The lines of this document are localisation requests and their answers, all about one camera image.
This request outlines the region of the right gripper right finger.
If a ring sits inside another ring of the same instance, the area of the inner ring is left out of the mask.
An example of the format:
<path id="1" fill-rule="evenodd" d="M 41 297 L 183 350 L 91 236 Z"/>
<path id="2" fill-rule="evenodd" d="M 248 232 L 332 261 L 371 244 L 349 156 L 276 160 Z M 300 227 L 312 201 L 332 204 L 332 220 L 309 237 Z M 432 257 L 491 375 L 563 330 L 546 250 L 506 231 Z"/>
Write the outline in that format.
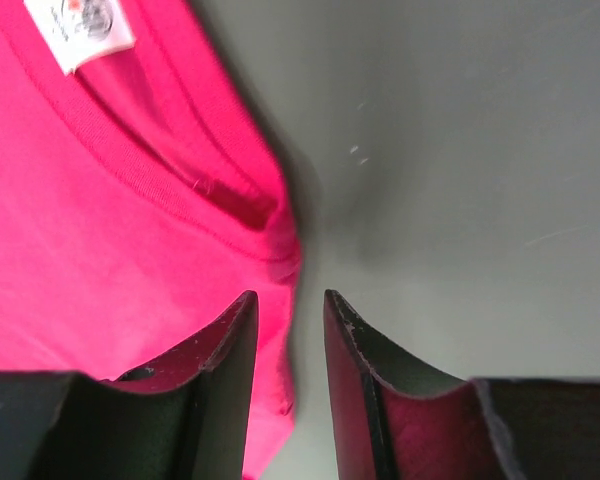
<path id="1" fill-rule="evenodd" d="M 600 479 L 600 378 L 459 379 L 324 295 L 343 479 Z"/>

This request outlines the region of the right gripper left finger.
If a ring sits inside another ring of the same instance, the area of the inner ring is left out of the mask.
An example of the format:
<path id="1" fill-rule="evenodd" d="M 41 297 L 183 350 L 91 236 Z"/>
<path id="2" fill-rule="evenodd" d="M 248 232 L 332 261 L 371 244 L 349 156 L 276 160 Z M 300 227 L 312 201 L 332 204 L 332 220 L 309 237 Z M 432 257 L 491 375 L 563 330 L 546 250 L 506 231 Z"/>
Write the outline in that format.
<path id="1" fill-rule="evenodd" d="M 114 381 L 0 372 L 0 479 L 238 479 L 258 331 L 247 291 Z"/>

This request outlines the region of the pink t shirt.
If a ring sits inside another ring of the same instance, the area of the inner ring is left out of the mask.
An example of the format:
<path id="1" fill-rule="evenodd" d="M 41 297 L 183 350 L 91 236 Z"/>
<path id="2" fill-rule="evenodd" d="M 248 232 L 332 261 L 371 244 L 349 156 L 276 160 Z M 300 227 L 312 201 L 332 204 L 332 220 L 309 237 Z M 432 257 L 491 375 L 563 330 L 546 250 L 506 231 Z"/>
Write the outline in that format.
<path id="1" fill-rule="evenodd" d="M 243 475 L 293 431 L 282 170 L 186 1 L 0 1 L 0 370 L 113 379 L 247 290 Z"/>

